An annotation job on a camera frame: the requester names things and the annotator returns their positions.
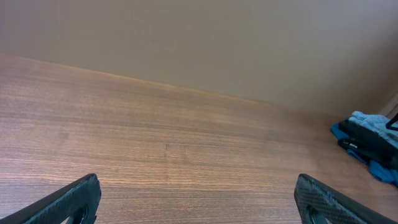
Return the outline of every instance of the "wood plank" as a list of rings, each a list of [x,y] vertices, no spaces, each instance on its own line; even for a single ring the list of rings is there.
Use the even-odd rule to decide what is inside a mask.
[[[300,223],[307,173],[398,220],[339,119],[0,55],[0,217],[94,172],[97,223]]]

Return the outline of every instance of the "wooden table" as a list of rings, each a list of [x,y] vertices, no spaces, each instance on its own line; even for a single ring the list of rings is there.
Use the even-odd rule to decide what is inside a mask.
[[[94,172],[96,223],[300,223],[307,173],[398,220],[339,119],[0,55],[0,217]]]

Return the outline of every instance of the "wooden tabletop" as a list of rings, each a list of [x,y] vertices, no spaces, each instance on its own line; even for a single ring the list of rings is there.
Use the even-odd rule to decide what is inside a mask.
[[[0,217],[93,172],[96,223],[301,223],[306,173],[398,221],[338,119],[0,55]]]

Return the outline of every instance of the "brown wooden surface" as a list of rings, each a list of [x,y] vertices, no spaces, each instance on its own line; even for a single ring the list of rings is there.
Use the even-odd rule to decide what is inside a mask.
[[[94,172],[97,223],[300,223],[307,173],[398,220],[338,119],[0,55],[0,217]]]

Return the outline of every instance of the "wall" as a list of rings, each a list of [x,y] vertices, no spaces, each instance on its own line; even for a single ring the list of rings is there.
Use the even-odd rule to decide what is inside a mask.
[[[0,51],[330,114],[398,83],[396,0],[2,0]]]

